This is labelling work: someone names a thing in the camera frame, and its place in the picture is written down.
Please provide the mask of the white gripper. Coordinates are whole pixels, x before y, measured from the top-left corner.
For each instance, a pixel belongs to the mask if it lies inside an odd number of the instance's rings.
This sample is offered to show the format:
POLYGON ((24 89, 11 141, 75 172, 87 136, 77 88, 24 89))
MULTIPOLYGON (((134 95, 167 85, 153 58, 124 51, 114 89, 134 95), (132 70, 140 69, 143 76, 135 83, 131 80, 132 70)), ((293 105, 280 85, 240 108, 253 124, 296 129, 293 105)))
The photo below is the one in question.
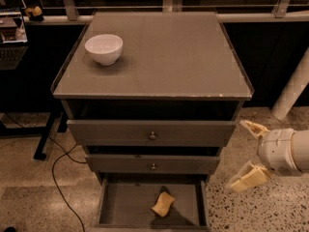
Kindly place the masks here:
POLYGON ((233 192, 243 192, 268 182, 271 172, 277 176, 300 176, 302 171, 296 165, 303 133, 293 129, 271 130, 248 120, 239 122, 255 138, 260 139, 257 155, 261 164, 248 161, 227 184, 233 192))

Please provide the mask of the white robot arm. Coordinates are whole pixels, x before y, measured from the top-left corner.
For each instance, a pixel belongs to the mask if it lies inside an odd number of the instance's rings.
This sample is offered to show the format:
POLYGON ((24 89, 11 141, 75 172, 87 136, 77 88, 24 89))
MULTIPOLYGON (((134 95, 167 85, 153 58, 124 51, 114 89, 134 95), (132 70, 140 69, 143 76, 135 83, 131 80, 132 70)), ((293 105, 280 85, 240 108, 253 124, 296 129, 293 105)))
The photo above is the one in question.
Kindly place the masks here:
POLYGON ((293 177, 309 172, 309 130, 269 130, 247 120, 240 124, 257 139, 260 163, 248 161, 230 179, 228 191, 243 192, 268 182, 273 175, 293 177))

